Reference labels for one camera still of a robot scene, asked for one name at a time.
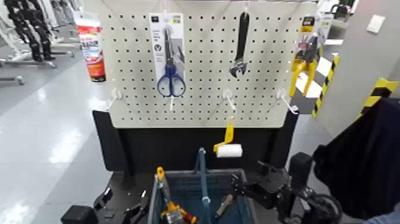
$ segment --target hazard stripe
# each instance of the hazard stripe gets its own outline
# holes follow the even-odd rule
[[[324,82],[324,85],[322,86],[322,91],[321,91],[320,97],[315,101],[314,109],[311,112],[313,117],[317,117],[318,111],[322,106],[322,100],[325,97],[326,92],[328,91],[329,83],[332,80],[333,75],[335,74],[336,66],[338,66],[339,59],[340,59],[339,56],[335,56],[333,58],[332,66],[330,67],[329,74],[325,78],[325,82]]]
[[[357,118],[365,114],[376,102],[382,98],[389,97],[399,85],[399,82],[391,82],[384,78],[379,78],[372,90],[371,95],[365,101],[364,106]]]

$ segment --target floor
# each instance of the floor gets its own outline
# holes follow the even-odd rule
[[[0,58],[9,49],[0,48]],[[57,58],[57,69],[6,66],[0,76],[23,75],[25,86],[0,85],[0,223],[60,223],[72,204],[92,205],[111,176],[102,161],[92,109],[104,109],[105,85],[89,80],[78,50]],[[312,154],[332,137],[301,114],[290,154]],[[327,188],[313,175],[309,185]]]

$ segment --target white pegboard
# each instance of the white pegboard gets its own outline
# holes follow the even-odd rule
[[[102,21],[108,84],[123,101],[110,109],[115,127],[225,127],[230,110],[223,90],[233,91],[236,127],[281,127],[288,108],[275,98],[289,90],[293,51],[303,16],[314,2],[260,1],[249,6],[250,24],[239,79],[229,72],[236,56],[243,2],[168,1],[168,12],[183,13],[187,90],[174,101],[157,92],[149,13],[162,12],[161,1],[88,0],[86,10]]]

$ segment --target scissors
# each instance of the scissors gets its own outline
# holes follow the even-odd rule
[[[170,32],[164,29],[165,74],[157,83],[158,92],[164,97],[180,97],[186,91],[186,84],[176,71]]]

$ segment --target pliers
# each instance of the pliers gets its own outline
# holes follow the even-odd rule
[[[149,197],[146,196],[146,191],[142,193],[140,203],[125,211],[125,223],[137,224],[149,212]]]
[[[292,85],[290,86],[290,97],[294,96],[296,92],[296,81],[302,71],[308,71],[308,79],[303,91],[303,96],[307,95],[311,81],[314,79],[320,55],[322,55],[322,47],[318,49],[318,36],[313,35],[308,41],[306,50],[299,51],[295,57],[295,61],[293,62],[292,71],[294,73]]]

